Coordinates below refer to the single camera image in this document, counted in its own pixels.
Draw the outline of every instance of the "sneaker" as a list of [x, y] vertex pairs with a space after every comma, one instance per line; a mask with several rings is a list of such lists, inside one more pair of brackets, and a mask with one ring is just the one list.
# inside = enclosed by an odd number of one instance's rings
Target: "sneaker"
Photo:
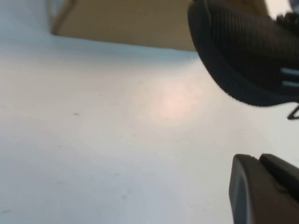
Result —
[[188, 10], [193, 43], [212, 78], [254, 106], [299, 102], [297, 18], [291, 13], [274, 21], [223, 0], [194, 0]]

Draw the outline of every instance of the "white stripe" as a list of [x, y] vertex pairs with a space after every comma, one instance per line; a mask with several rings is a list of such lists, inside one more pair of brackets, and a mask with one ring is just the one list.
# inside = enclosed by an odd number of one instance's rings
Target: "white stripe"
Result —
[[291, 87], [291, 88], [299, 88], [299, 83], [290, 82], [290, 81], [283, 81], [282, 86]]
[[281, 73], [286, 74], [286, 75], [299, 76], [299, 70], [288, 69], [288, 68], [281, 68], [280, 71], [281, 71]]

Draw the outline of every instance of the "white surface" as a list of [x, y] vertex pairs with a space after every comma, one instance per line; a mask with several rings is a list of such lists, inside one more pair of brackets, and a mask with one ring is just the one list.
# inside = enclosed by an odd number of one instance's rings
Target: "white surface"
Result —
[[268, 5], [269, 14], [271, 17], [276, 18], [277, 14], [285, 14], [291, 11], [289, 0], [266, 0]]
[[236, 153], [299, 165], [294, 104], [238, 103], [195, 53], [50, 36], [0, 3], [1, 224], [232, 224]]

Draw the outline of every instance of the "black object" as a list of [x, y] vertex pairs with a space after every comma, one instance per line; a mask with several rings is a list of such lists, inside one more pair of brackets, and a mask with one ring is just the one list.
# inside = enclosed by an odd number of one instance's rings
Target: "black object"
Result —
[[299, 169], [270, 154], [236, 155], [229, 197], [235, 224], [298, 224]]
[[288, 12], [285, 15], [278, 15], [276, 18], [277, 24], [299, 35], [299, 14]]
[[254, 106], [299, 102], [299, 36], [283, 19], [277, 23], [225, 0], [194, 0], [188, 11], [193, 43], [212, 78]]

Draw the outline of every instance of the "shoelace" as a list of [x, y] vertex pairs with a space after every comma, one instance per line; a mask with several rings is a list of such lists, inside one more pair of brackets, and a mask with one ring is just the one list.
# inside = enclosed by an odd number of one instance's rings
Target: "shoelace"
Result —
[[278, 15], [277, 24], [299, 35], [299, 14], [294, 12]]

